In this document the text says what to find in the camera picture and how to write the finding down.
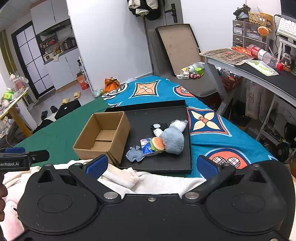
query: human hand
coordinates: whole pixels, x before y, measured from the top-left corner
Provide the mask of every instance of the human hand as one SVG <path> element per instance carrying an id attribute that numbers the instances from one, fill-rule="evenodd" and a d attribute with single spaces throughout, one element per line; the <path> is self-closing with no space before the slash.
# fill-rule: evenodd
<path id="1" fill-rule="evenodd" d="M 3 183 L 4 175 L 0 173 L 0 222 L 4 221 L 4 208 L 5 208 L 5 201 L 3 200 L 4 197 L 7 196 L 7 188 L 4 186 Z"/>

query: black shoe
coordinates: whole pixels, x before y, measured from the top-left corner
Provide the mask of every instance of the black shoe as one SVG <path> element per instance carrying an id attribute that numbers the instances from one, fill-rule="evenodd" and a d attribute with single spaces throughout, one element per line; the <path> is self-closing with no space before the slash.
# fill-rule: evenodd
<path id="1" fill-rule="evenodd" d="M 48 113 L 47 110 L 41 112 L 41 120 L 42 120 L 42 121 L 47 117 L 47 113 Z"/>
<path id="2" fill-rule="evenodd" d="M 56 113 L 58 111 L 58 108 L 56 108 L 54 105 L 50 107 L 50 110 L 52 111 L 52 113 Z"/>

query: white blanket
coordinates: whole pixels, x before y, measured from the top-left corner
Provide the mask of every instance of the white blanket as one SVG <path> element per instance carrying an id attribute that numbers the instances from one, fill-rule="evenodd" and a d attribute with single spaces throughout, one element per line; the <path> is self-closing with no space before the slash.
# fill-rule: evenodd
<path id="1" fill-rule="evenodd" d="M 91 160 L 70 161 L 67 164 L 55 165 L 56 169 L 67 169 L 74 163 L 87 163 Z M 13 240 L 23 231 L 21 222 L 17 219 L 15 208 L 22 197 L 28 179 L 38 172 L 40 167 L 32 167 L 26 172 L 9 172 L 4 175 L 4 185 L 8 189 L 8 195 L 4 198 L 5 219 L 0 223 L 4 237 L 7 241 Z M 204 178 L 168 177 L 137 172 L 132 168 L 120 170 L 108 165 L 107 171 L 98 179 L 99 182 L 119 193 L 123 198 L 125 194 L 170 194 L 178 193 L 180 197 L 191 189 L 205 182 Z"/>

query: white cabinet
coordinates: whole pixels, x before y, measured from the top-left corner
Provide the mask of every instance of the white cabinet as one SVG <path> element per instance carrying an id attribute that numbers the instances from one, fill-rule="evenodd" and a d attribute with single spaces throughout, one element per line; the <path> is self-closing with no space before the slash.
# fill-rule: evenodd
<path id="1" fill-rule="evenodd" d="M 51 0 L 38 4 L 31 9 L 35 33 L 38 34 L 56 24 Z"/>
<path id="2" fill-rule="evenodd" d="M 52 60 L 45 66 L 56 90 L 76 79 L 72 75 L 65 54 L 60 56 L 58 61 Z"/>
<path id="3" fill-rule="evenodd" d="M 52 9 L 54 11 L 54 18 L 56 23 L 60 23 L 68 18 L 68 8 L 66 0 L 51 0 Z"/>
<path id="4" fill-rule="evenodd" d="M 66 0 L 46 0 L 33 7 L 31 15 L 36 34 L 70 18 Z"/>
<path id="5" fill-rule="evenodd" d="M 78 62 L 77 62 L 77 60 L 79 60 L 79 57 L 80 57 L 80 53 L 79 53 L 78 48 L 71 50 L 68 53 L 65 53 L 65 56 L 68 61 L 72 75 L 73 75 L 74 79 L 76 79 L 77 73 L 79 73 L 81 71 L 79 68 Z"/>

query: green cup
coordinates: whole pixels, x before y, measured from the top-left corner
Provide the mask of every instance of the green cup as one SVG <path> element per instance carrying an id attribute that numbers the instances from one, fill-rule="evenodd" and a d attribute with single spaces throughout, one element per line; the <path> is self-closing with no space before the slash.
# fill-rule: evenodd
<path id="1" fill-rule="evenodd" d="M 195 72 L 196 72 L 197 74 L 199 74 L 200 76 L 203 76 L 202 68 L 195 68 Z"/>

